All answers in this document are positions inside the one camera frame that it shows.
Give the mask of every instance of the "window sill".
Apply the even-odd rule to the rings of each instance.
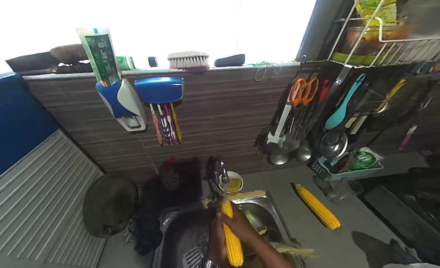
[[[281,64],[282,68],[299,66],[299,63],[285,63]],[[255,69],[252,65],[243,65],[243,66],[232,66],[232,67],[210,67],[205,71],[196,71],[196,72],[210,72],[210,71],[227,71],[227,70],[247,70],[247,69]],[[134,75],[170,75],[177,73],[188,73],[193,72],[190,70],[175,70],[175,69],[150,69],[150,70],[123,70],[122,76],[134,76]],[[82,79],[82,78],[94,78],[94,73],[92,72],[83,72],[83,73],[60,73],[60,74],[40,74],[40,75],[26,75],[23,76],[25,80],[64,80],[64,79]]]

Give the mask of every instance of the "faucet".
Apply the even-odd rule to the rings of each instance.
[[[218,166],[220,166],[221,182],[223,184],[229,183],[227,167],[225,166],[225,162],[223,162],[223,158],[221,156],[216,156],[215,158],[210,156],[207,159],[206,177],[210,180],[210,182],[218,186],[220,184],[219,174],[217,172]]]

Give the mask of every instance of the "kitchen sink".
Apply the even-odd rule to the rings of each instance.
[[[268,194],[262,197],[235,200],[243,212],[249,211],[253,227],[267,228],[262,237],[268,242],[297,243],[285,228],[281,217]],[[182,256],[194,247],[207,252],[209,228],[216,209],[200,204],[182,208],[171,208],[160,217],[161,230],[164,234],[161,244],[154,251],[153,268],[183,268]],[[242,244],[244,263],[242,267],[261,267],[258,257],[246,245]],[[283,254],[295,267],[305,267],[298,255]]]

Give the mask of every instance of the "cabinet door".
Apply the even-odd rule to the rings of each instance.
[[[96,267],[106,240],[86,232],[82,201],[101,175],[59,130],[0,175],[0,267]]]

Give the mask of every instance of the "corn cob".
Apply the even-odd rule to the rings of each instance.
[[[294,188],[304,203],[318,216],[318,218],[331,230],[341,227],[341,223],[321,202],[303,186],[294,183]]]
[[[230,218],[233,217],[233,210],[229,200],[223,203],[221,211]],[[227,248],[228,260],[234,267],[241,266],[243,264],[243,251],[241,250],[240,239],[233,234],[225,223],[223,224],[223,230],[225,231],[225,247]]]

